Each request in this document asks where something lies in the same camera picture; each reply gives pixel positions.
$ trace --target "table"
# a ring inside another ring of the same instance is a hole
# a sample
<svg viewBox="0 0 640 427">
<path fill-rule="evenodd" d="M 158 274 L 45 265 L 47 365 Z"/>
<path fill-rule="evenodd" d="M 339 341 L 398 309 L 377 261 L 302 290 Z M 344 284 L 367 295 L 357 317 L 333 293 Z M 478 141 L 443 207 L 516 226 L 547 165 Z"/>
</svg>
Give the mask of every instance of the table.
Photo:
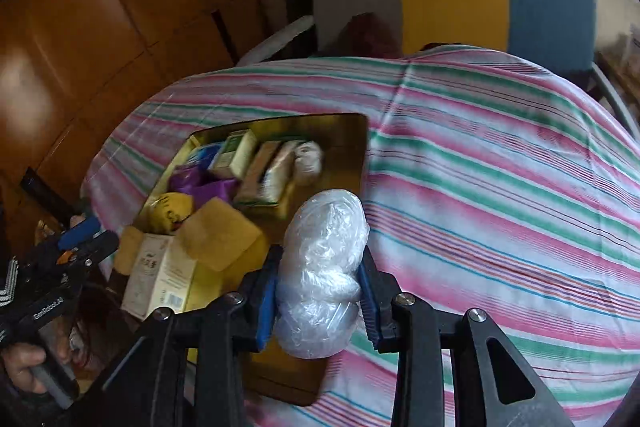
<svg viewBox="0 0 640 427">
<path fill-rule="evenodd" d="M 437 309 L 488 311 L 576 425 L 603 425 L 640 371 L 640 148 L 535 64 L 441 46 L 192 76 L 118 126 L 83 192 L 120 232 L 194 130 L 341 111 L 369 118 L 363 204 L 379 268 Z M 262 399 L 249 414 L 262 426 L 389 425 L 396 362 L 358 329 L 313 406 Z M 444 365 L 453 425 L 446 353 Z"/>
</svg>

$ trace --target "chair armrest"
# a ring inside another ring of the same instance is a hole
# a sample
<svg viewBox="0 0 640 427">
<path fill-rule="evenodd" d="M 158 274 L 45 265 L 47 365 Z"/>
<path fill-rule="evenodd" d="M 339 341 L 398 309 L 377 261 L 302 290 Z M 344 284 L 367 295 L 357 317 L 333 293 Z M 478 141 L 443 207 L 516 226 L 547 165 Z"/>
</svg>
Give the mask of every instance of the chair armrest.
<svg viewBox="0 0 640 427">
<path fill-rule="evenodd" d="M 609 82 L 609 79 L 595 63 L 591 64 L 591 73 L 593 80 L 595 80 L 600 91 L 612 107 L 616 119 L 622 124 L 622 127 L 629 131 L 629 134 L 634 140 L 640 142 L 640 127 L 638 127 L 638 122 L 633 115 L 631 115 L 625 103 L 620 98 L 620 95 L 611 82 Z"/>
<path fill-rule="evenodd" d="M 298 35 L 311 29 L 314 24 L 315 21 L 312 15 L 300 17 L 300 19 L 284 26 L 283 29 L 275 32 L 271 37 L 263 40 L 255 48 L 246 52 L 236 66 L 249 66 L 250 64 L 256 64 L 257 62 L 272 57 Z"/>
</svg>

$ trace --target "human hand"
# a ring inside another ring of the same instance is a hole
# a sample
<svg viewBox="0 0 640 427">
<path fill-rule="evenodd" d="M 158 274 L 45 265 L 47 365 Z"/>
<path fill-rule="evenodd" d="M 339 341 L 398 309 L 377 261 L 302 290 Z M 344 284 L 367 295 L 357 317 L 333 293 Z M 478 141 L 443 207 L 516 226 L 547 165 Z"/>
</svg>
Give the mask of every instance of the human hand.
<svg viewBox="0 0 640 427">
<path fill-rule="evenodd" d="M 56 327 L 56 340 L 52 349 L 55 350 L 60 362 L 68 363 L 71 360 L 71 349 L 69 339 L 63 333 L 62 324 Z M 4 369 L 7 376 L 14 383 L 14 386 L 30 393 L 46 393 L 47 389 L 43 383 L 35 378 L 30 367 L 41 364 L 46 358 L 44 349 L 31 344 L 16 343 L 2 350 L 0 353 L 4 362 Z"/>
</svg>

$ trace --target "wooden floor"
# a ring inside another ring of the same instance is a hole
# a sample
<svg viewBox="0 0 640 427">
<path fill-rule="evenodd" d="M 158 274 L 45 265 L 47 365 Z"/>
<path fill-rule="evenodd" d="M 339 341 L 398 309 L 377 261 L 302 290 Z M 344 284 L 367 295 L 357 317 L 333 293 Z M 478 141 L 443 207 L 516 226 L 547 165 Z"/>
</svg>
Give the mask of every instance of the wooden floor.
<svg viewBox="0 0 640 427">
<path fill-rule="evenodd" d="M 258 0 L 0 0 L 0 188 L 12 248 L 30 246 L 41 217 L 17 188 L 28 166 L 77 199 L 131 110 L 181 77 L 230 67 L 265 34 Z"/>
</svg>

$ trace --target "plastic-wrapped object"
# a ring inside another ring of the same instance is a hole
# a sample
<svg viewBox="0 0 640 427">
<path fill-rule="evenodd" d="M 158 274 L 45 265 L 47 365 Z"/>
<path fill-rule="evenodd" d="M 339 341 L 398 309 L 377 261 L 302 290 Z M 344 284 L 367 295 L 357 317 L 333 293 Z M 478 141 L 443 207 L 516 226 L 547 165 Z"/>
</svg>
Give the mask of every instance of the plastic-wrapped object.
<svg viewBox="0 0 640 427">
<path fill-rule="evenodd" d="M 358 317 L 356 270 L 369 237 L 362 204 L 348 190 L 326 190 L 303 204 L 284 237 L 274 334 L 300 359 L 344 349 Z"/>
<path fill-rule="evenodd" d="M 316 142 L 304 142 L 296 147 L 293 181 L 297 185 L 310 185 L 322 172 L 322 149 Z"/>
</svg>

